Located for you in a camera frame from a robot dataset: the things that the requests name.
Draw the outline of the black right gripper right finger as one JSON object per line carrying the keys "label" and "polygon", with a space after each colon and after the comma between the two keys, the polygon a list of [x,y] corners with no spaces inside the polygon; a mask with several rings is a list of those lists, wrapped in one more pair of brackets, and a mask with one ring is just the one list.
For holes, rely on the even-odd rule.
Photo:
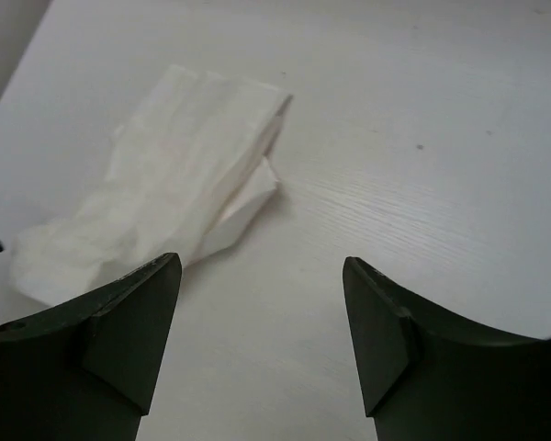
{"label": "black right gripper right finger", "polygon": [[343,292],[378,439],[551,440],[551,337],[469,320],[358,257]]}

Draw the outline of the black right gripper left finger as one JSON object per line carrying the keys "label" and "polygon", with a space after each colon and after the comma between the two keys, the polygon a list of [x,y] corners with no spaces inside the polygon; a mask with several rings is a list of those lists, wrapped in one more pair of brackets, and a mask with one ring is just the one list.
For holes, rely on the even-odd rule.
{"label": "black right gripper left finger", "polygon": [[133,440],[152,406],[182,266],[126,276],[0,325],[0,440]]}

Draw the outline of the white skirt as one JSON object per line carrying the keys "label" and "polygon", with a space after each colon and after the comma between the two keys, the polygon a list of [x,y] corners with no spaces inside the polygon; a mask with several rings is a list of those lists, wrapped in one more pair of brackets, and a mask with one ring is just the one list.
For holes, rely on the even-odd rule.
{"label": "white skirt", "polygon": [[268,156],[291,101],[274,85],[169,66],[116,130],[94,190],[17,237],[14,289],[56,306],[161,254],[189,266],[236,244],[278,190]]}

